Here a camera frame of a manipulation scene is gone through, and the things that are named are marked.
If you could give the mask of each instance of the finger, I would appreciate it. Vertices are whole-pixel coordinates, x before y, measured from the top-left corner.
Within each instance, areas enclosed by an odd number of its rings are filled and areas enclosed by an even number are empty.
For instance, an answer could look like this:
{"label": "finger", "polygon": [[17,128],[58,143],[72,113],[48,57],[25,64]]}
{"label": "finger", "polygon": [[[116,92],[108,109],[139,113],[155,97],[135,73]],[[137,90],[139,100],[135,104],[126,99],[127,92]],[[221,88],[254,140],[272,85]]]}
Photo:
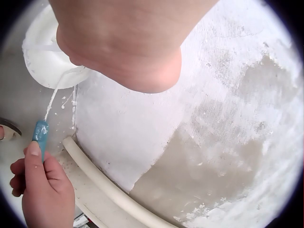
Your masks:
{"label": "finger", "polygon": [[[27,151],[27,147],[23,149],[23,154],[25,155]],[[50,153],[48,153],[47,151],[44,152],[44,161],[51,156]]]}
{"label": "finger", "polygon": [[24,158],[18,159],[13,164],[11,164],[11,171],[15,175],[24,174]]}
{"label": "finger", "polygon": [[9,182],[10,186],[15,189],[25,188],[25,176],[24,175],[16,175]]}
{"label": "finger", "polygon": [[41,161],[41,150],[36,141],[32,141],[28,146],[24,163],[26,189],[29,192],[41,192],[44,191],[42,188],[50,186]]}
{"label": "finger", "polygon": [[44,161],[44,170],[47,179],[51,187],[59,192],[66,187],[64,183],[69,184],[70,181],[56,158],[51,156],[48,152],[45,155],[47,156],[47,159]]}
{"label": "finger", "polygon": [[13,191],[12,191],[12,195],[14,197],[20,197],[23,193],[24,193],[24,191],[22,192],[20,189],[13,189]]}

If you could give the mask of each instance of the hand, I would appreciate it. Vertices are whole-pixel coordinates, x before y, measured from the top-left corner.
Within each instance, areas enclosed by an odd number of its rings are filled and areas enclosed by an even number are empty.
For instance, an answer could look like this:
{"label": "hand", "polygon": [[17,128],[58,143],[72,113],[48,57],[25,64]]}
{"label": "hand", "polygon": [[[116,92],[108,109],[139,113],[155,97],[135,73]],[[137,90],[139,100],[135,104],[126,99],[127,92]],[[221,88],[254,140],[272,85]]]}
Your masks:
{"label": "hand", "polygon": [[74,188],[58,161],[41,150],[36,141],[24,149],[25,158],[11,165],[15,176],[12,194],[22,197],[22,209],[29,228],[72,228],[74,221]]}

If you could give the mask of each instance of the concrete wall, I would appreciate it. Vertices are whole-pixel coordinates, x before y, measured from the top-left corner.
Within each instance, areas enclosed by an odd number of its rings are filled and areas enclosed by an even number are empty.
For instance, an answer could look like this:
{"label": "concrete wall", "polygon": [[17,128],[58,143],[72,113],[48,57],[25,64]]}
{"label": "concrete wall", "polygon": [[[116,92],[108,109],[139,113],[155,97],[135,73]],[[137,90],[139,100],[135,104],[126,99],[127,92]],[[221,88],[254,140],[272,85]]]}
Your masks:
{"label": "concrete wall", "polygon": [[255,0],[221,0],[182,47],[160,94],[103,75],[78,86],[78,140],[141,204],[186,227],[262,227],[303,164],[303,71],[292,40]]}

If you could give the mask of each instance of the white residue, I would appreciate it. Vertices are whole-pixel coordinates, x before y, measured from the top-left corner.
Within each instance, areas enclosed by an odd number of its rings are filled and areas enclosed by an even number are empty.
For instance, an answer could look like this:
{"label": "white residue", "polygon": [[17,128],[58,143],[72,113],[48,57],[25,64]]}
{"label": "white residue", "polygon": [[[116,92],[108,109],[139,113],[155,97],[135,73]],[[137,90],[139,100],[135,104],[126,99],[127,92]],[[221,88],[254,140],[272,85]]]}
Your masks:
{"label": "white residue", "polygon": [[67,101],[71,98],[71,96],[73,95],[73,93],[71,93],[71,95],[69,96],[69,98],[65,101],[65,103],[61,106],[62,109],[64,109],[64,105],[67,103]]}
{"label": "white residue", "polygon": [[43,125],[41,129],[41,133],[45,135],[47,133],[47,128]]}

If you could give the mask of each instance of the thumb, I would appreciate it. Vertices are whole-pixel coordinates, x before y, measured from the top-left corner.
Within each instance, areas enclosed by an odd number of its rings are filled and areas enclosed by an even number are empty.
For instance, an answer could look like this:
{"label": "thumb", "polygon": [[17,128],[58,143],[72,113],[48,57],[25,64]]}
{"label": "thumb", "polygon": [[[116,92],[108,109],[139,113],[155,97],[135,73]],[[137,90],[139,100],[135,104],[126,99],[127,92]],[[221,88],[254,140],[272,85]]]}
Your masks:
{"label": "thumb", "polygon": [[41,188],[49,185],[41,161],[41,150],[36,141],[32,141],[27,147],[24,158],[26,190],[29,192],[41,192]]}

